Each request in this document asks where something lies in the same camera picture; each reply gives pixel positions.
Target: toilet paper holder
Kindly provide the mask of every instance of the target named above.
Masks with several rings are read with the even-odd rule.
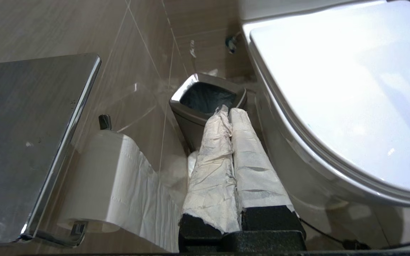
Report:
[[[101,130],[112,130],[112,120],[110,115],[99,115],[99,127]],[[48,232],[37,230],[36,238],[42,239],[45,242],[54,246],[76,248],[85,238],[86,228],[88,222],[85,220],[78,220],[74,222],[70,235],[67,238],[58,238]],[[22,240],[31,240],[30,237],[21,237]]]

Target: black cable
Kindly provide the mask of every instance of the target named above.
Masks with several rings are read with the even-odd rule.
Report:
[[[329,234],[326,234],[326,233],[320,231],[319,229],[313,227],[313,225],[309,224],[309,223],[306,222],[305,220],[303,220],[303,219],[299,219],[299,220],[300,220],[301,222],[303,222],[304,224],[306,224],[308,227],[314,229],[317,233],[319,233],[319,234],[321,234],[321,235],[325,235],[326,237],[328,237],[328,238],[330,238],[331,240],[334,240],[335,242],[338,242],[338,243],[340,243],[340,244],[343,244],[343,243],[344,243],[344,241],[341,241],[341,240],[339,240],[339,239],[337,239],[337,238],[335,238],[335,237],[333,237],[333,236],[331,236],[331,235],[329,235]]]

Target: toilet seat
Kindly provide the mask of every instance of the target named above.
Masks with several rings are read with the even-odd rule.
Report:
[[[371,60],[377,60],[380,58],[384,59],[384,57],[387,57],[387,53],[384,51],[387,48],[386,46],[390,44],[395,44],[397,47],[394,49],[401,51],[394,55],[401,56],[400,61],[402,60],[402,63],[410,64],[409,55],[403,55],[402,52],[410,52],[410,37],[406,39],[406,35],[410,36],[410,3],[398,1],[381,5],[365,6],[357,9],[343,9],[325,15],[317,13],[295,17],[295,19],[284,18],[283,20],[283,22],[278,22],[275,26],[252,30],[250,49],[256,58],[257,64],[262,69],[262,73],[269,85],[270,92],[274,95],[275,100],[283,110],[283,114],[286,116],[289,124],[294,128],[295,132],[309,149],[347,179],[351,179],[360,186],[364,186],[377,194],[384,194],[391,198],[397,198],[400,201],[410,201],[410,168],[406,168],[406,164],[410,163],[410,151],[406,151],[405,155],[401,154],[398,156],[394,154],[394,152],[403,152],[403,148],[388,148],[386,151],[386,159],[381,159],[380,155],[364,155],[366,153],[365,151],[372,153],[380,152],[384,146],[390,144],[390,139],[397,139],[397,136],[410,136],[409,127],[408,129],[405,127],[404,129],[400,128],[399,130],[392,131],[392,133],[389,131],[389,134],[384,135],[384,130],[379,131],[377,129],[378,127],[379,129],[387,129],[385,123],[377,124],[374,123],[374,120],[372,120],[373,123],[365,123],[365,120],[368,118],[374,118],[371,116],[373,115],[371,110],[374,111],[376,120],[377,118],[384,118],[384,115],[382,114],[386,112],[388,115],[394,115],[391,119],[387,118],[388,122],[400,121],[402,118],[396,116],[394,110],[397,110],[397,106],[403,106],[405,101],[389,102],[386,100],[384,102],[381,99],[387,97],[387,92],[386,94],[383,94],[375,91],[375,89],[380,87],[381,83],[385,82],[389,83],[389,86],[393,84],[398,85],[401,87],[397,88],[398,90],[404,90],[403,92],[406,92],[410,90],[410,81],[408,81],[408,84],[406,85],[400,82],[400,79],[402,80],[403,77],[396,80],[397,73],[394,74],[395,78],[392,78],[390,73],[386,71],[389,69],[381,69],[384,68],[385,65],[390,65],[390,63],[384,63],[383,60],[381,63],[366,63],[365,58],[361,58],[363,63],[360,63],[360,65],[366,65],[365,68],[367,69],[364,71],[358,70],[358,68],[360,68],[359,65],[355,65],[355,56],[362,52],[369,52],[371,56],[374,56]],[[343,27],[345,26],[343,24],[348,26],[347,29],[353,28],[352,32],[349,32],[350,30],[343,31]],[[378,37],[377,35],[379,32],[382,34],[385,33],[383,36],[388,37],[387,42],[376,40],[381,39],[381,36]],[[302,59],[305,55],[299,53],[301,45],[304,47],[312,47],[313,50],[318,50],[318,47],[311,42],[299,41],[299,39],[294,37],[297,34],[297,37],[301,37],[302,39],[311,39],[313,37],[311,36],[311,33],[316,33],[315,36],[317,36],[317,41],[314,41],[314,43],[322,44],[321,46],[324,47],[324,51],[316,53],[312,52],[312,50],[303,48],[303,50],[310,54],[310,58]],[[343,46],[341,49],[327,48],[327,45],[323,45],[325,42],[330,42],[331,39],[336,39],[342,42],[347,39],[355,40],[356,38],[361,39],[361,42],[352,45],[353,48],[346,47],[347,45],[344,44],[333,45],[333,47]],[[404,41],[407,41],[408,45],[399,45],[399,43],[403,43]],[[365,79],[360,79],[360,82],[364,81],[371,83],[369,86],[362,86],[363,88],[349,88],[349,86],[342,86],[341,88],[337,86],[348,78],[336,73],[337,65],[331,63],[330,59],[347,60],[340,56],[343,54],[347,54],[346,57],[350,58],[351,61],[349,61],[349,63],[344,63],[343,68],[347,69],[340,71],[351,78],[356,78],[356,75],[366,75]],[[321,60],[324,65],[314,66],[305,63],[311,61],[311,63],[317,64],[319,63],[319,60]],[[298,67],[302,66],[302,64],[304,64],[303,66],[307,71],[314,73],[314,76],[309,78],[308,73],[300,73]],[[335,68],[335,70],[331,73],[327,72],[327,68]],[[305,86],[304,84],[301,84],[305,81],[317,81],[317,84],[319,84],[317,86],[320,86],[320,88],[318,89],[314,86]],[[332,95],[324,95],[324,92],[321,92],[322,89],[329,93],[335,93],[335,95],[333,95],[335,98],[332,97]],[[355,103],[353,105],[349,104],[352,105],[349,114],[355,115],[353,118],[362,121],[363,124],[373,125],[373,127],[369,127],[369,129],[376,127],[375,129],[377,131],[369,136],[362,136],[363,134],[358,136],[358,133],[371,133],[371,131],[365,130],[367,127],[356,127],[355,130],[346,132],[346,128],[355,128],[355,125],[359,124],[359,122],[355,122],[354,120],[344,120],[343,123],[337,122],[336,117],[333,117],[333,115],[335,112],[340,112],[339,110],[335,112],[314,112],[311,109],[332,110],[332,108],[324,106],[326,104],[323,104],[321,100],[314,99],[311,94],[305,95],[305,97],[302,98],[302,94],[305,94],[305,90],[314,91],[315,94],[321,96],[322,101],[329,100],[331,103],[336,104],[336,106],[340,106],[337,104],[337,102],[340,102],[340,97],[348,96],[348,94],[362,94],[361,97],[357,96],[358,100],[371,97],[371,93],[376,94],[376,99],[373,101],[369,100],[369,104],[373,107],[374,103],[378,103],[378,100],[380,100],[380,106],[377,104],[375,106],[382,108],[382,111],[374,109],[374,107],[371,109],[364,104],[360,105],[360,107],[366,111],[362,111],[361,109],[355,108],[358,106],[357,103]],[[395,93],[395,95],[400,95],[399,97],[402,98],[405,94]],[[311,100],[311,104],[305,104],[305,101],[309,100]],[[351,101],[353,99],[352,97],[349,97],[346,100]],[[395,107],[389,108],[390,103],[395,105]],[[324,118],[321,120],[320,118],[315,118],[315,115],[321,117],[331,115],[332,117],[329,121],[325,122]],[[330,129],[330,125],[334,125],[337,128]],[[327,134],[327,131],[329,130],[344,134]],[[371,145],[370,140],[373,139],[375,135],[380,136],[381,134],[385,137],[380,138],[382,143],[380,143],[379,140],[374,141],[374,149],[362,150],[351,144],[352,142],[358,142],[358,139],[362,139],[364,141],[361,144],[368,146]],[[410,147],[408,142],[407,139],[401,139],[401,143],[399,144],[401,146],[405,144],[406,147]],[[378,166],[392,167],[393,163],[391,161],[394,157],[397,157],[397,162],[401,164],[399,168],[390,169],[390,171],[378,169]]]

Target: stainless steel trash can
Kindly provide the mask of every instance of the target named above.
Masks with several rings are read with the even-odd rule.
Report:
[[[246,89],[205,74],[190,76],[170,98],[169,104],[191,152],[200,148],[205,123],[217,107],[244,109]]]

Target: floor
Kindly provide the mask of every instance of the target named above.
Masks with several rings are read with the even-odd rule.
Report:
[[[254,81],[241,81],[248,89],[247,112],[254,130],[264,148],[262,128],[257,117]],[[292,200],[296,212],[309,224],[339,240],[358,240],[372,249],[381,249],[410,242],[410,208],[393,206],[366,206],[348,203],[340,209],[315,210]],[[306,247],[309,251],[342,250],[340,243],[327,238],[303,224],[306,230]]]

